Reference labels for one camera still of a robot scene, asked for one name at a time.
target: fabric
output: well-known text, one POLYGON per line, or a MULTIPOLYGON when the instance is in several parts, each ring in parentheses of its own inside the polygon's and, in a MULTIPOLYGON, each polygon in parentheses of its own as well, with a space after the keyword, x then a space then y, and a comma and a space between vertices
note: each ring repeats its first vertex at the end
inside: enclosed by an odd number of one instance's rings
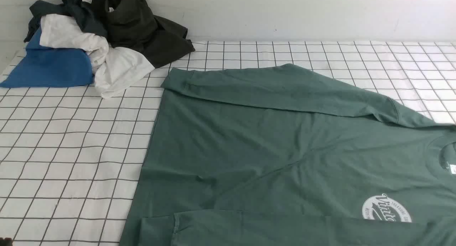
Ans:
POLYGON ((39 45, 39 28, 26 47, 26 56, 0 87, 75 87, 93 82, 92 66, 81 49, 39 45))
POLYGON ((143 53, 159 68, 195 51, 187 28, 155 16, 146 0, 93 0, 91 8, 108 30, 112 47, 143 53))
POLYGON ((129 48, 110 48, 106 62, 95 74, 95 89, 103 98, 121 95, 154 69, 141 53, 129 48))
POLYGON ((49 14, 41 18, 40 45, 49 48, 80 48, 88 52, 95 74, 105 62, 109 51, 106 38, 93 33, 84 33, 75 18, 49 14))
POLYGON ((129 48, 110 48, 104 37, 84 33, 73 17, 50 14, 42 17, 40 43, 52 48, 81 48, 87 52, 101 97, 119 95, 150 73, 154 67, 141 53, 129 48))
POLYGON ((121 246, 456 243, 454 125, 291 64, 162 86, 121 246))
POLYGON ((60 5, 54 5, 46 1, 37 1, 30 6, 33 18, 29 22, 29 31, 24 42, 30 41, 31 37, 40 26, 41 17, 48 14, 59 14, 71 16, 76 19, 76 23, 83 32, 94 33, 107 37, 108 33, 101 21, 99 21, 90 9, 91 0, 62 0, 60 5))

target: white grid mat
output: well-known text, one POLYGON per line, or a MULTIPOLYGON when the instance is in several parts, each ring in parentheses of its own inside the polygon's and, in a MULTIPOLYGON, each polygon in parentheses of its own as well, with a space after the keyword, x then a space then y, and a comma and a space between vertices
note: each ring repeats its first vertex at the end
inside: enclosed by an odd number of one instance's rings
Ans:
MULTIPOLYGON (((94 87, 0 88, 0 237, 15 246, 115 245, 171 67, 294 63, 456 121, 450 42, 195 42, 196 52, 102 100, 94 87)), ((3 76, 25 55, 22 50, 3 76)))

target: black grid lines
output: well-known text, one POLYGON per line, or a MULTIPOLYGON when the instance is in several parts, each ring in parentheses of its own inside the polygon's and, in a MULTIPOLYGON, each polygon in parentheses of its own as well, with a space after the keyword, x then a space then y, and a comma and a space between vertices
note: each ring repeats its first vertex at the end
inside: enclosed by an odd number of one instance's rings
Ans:
MULTIPOLYGON (((0 231, 17 242, 118 243, 161 83, 172 68, 212 71, 293 63, 456 121, 450 42, 194 42, 196 51, 102 100, 92 85, 0 88, 0 231)), ((21 60, 3 72, 3 78, 21 60)))

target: white wall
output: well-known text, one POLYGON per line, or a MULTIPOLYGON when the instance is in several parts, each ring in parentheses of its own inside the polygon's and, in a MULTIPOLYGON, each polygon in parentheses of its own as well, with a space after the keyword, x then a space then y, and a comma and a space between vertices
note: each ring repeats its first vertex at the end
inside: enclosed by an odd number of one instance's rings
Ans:
MULTIPOLYGON (((36 0, 0 0, 0 41, 20 41, 36 0)), ((59 3, 59 0, 46 0, 59 3)), ((192 38, 456 40, 456 0, 149 0, 192 38)))

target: dark green t-shirt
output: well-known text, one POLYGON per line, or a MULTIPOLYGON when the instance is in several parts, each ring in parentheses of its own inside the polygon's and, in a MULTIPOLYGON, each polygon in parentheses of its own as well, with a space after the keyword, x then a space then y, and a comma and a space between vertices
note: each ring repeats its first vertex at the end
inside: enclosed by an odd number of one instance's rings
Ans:
POLYGON ((121 246, 456 245, 453 125, 291 64, 162 86, 121 246))

